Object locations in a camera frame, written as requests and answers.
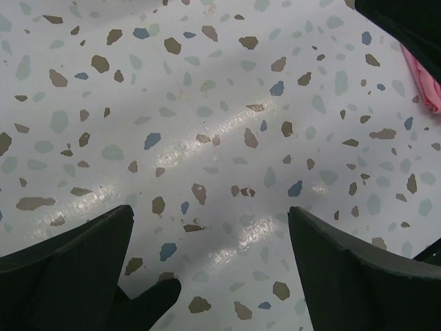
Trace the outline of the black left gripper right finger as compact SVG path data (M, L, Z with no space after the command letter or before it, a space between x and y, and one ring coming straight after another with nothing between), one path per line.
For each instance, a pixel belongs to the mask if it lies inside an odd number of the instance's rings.
M440 242L409 259L290 207L289 234L315 330L439 330Z

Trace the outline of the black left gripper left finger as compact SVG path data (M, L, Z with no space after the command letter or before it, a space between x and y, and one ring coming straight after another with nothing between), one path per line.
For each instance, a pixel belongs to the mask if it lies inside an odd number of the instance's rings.
M1 258L2 330L104 330L134 214L120 205Z

